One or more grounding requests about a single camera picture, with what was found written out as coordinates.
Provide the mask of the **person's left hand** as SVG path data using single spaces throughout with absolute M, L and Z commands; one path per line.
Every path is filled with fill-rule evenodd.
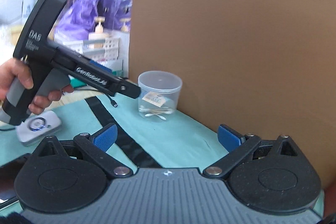
M 15 78 L 27 89 L 32 89 L 34 86 L 29 67 L 20 60 L 9 59 L 1 65 L 1 101 L 5 100 L 6 93 L 9 91 Z M 42 114 L 45 108 L 49 107 L 52 102 L 59 101 L 63 93 L 72 93 L 73 91 L 73 87 L 67 85 L 61 90 L 51 91 L 46 97 L 36 96 L 29 104 L 29 110 L 37 115 Z

